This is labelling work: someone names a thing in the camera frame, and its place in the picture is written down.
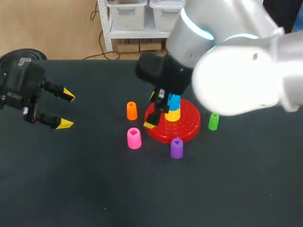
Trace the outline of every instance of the green cup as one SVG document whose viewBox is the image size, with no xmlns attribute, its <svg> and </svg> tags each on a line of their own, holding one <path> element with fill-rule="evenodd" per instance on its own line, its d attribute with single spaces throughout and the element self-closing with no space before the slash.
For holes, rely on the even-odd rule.
<svg viewBox="0 0 303 227">
<path fill-rule="evenodd" d="M 209 119 L 209 123 L 208 123 L 208 129 L 215 131 L 218 128 L 218 124 L 219 124 L 219 114 L 217 113 L 212 113 L 212 115 L 210 115 L 210 119 Z"/>
</svg>

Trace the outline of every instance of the floor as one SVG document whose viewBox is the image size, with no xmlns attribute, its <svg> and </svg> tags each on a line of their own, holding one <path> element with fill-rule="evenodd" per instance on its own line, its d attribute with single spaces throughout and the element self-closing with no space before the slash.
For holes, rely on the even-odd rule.
<svg viewBox="0 0 303 227">
<path fill-rule="evenodd" d="M 48 59 L 83 59 L 101 53 L 99 14 L 90 14 L 96 0 L 0 0 L 0 56 L 34 48 Z M 138 59 L 138 53 L 121 59 Z"/>
</svg>

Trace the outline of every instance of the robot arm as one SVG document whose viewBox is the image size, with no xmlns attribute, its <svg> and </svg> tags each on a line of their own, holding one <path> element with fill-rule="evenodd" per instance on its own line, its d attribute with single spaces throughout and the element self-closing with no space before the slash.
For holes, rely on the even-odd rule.
<svg viewBox="0 0 303 227">
<path fill-rule="evenodd" d="M 296 111 L 303 104 L 302 47 L 302 32 L 228 40 L 196 65 L 195 94 L 207 109 L 222 115 L 275 105 Z"/>
<path fill-rule="evenodd" d="M 284 77 L 284 82 L 277 78 L 281 78 L 280 74 L 289 75 L 285 71 L 290 64 L 298 65 L 297 52 L 290 54 L 289 50 L 298 47 L 300 37 L 284 35 L 259 0 L 187 0 L 167 40 L 168 54 L 164 58 L 143 54 L 138 61 L 137 76 L 155 86 L 151 97 L 155 112 L 148 117 L 148 125 L 157 126 L 160 114 L 167 113 L 168 94 L 181 95 L 192 74 L 198 100 L 212 112 L 235 115 L 277 103 L 289 111 L 296 110 L 290 98 L 296 99 L 299 90 L 285 87 L 295 83 L 294 78 Z M 244 58 L 246 54 L 250 54 L 249 60 Z M 230 79 L 232 75 L 238 81 L 238 92 Z M 250 94 L 244 85 L 249 85 Z"/>
<path fill-rule="evenodd" d="M 0 68 L 0 109 L 7 105 L 23 110 L 24 121 L 32 124 L 39 122 L 52 129 L 64 129 L 73 125 L 73 122 L 64 118 L 37 110 L 42 89 L 69 102 L 75 98 L 65 87 L 47 81 L 41 66 L 32 63 L 30 58 L 21 58 L 18 64 L 13 63 L 7 71 L 5 68 Z"/>
</svg>

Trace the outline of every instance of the pink cup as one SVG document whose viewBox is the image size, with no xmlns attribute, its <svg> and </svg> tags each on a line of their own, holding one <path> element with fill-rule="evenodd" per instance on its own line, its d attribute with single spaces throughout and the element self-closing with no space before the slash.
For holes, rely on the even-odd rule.
<svg viewBox="0 0 303 227">
<path fill-rule="evenodd" d="M 127 131 L 127 145 L 131 149 L 138 149 L 141 147 L 141 133 L 137 128 L 131 128 Z"/>
</svg>

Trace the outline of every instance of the table surface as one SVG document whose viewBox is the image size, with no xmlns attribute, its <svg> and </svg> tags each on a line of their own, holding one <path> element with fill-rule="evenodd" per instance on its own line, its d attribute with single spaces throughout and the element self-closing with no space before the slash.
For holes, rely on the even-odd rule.
<svg viewBox="0 0 303 227">
<path fill-rule="evenodd" d="M 43 93 L 39 108 L 75 122 L 53 131 L 5 107 L 0 127 L 0 225 L 4 227 L 301 227 L 303 112 L 281 107 L 221 117 L 189 87 L 203 126 L 183 159 L 142 127 L 153 87 L 135 61 L 40 61 L 72 103 Z M 139 119 L 126 118 L 135 101 Z M 127 147 L 138 127 L 143 145 Z"/>
</svg>

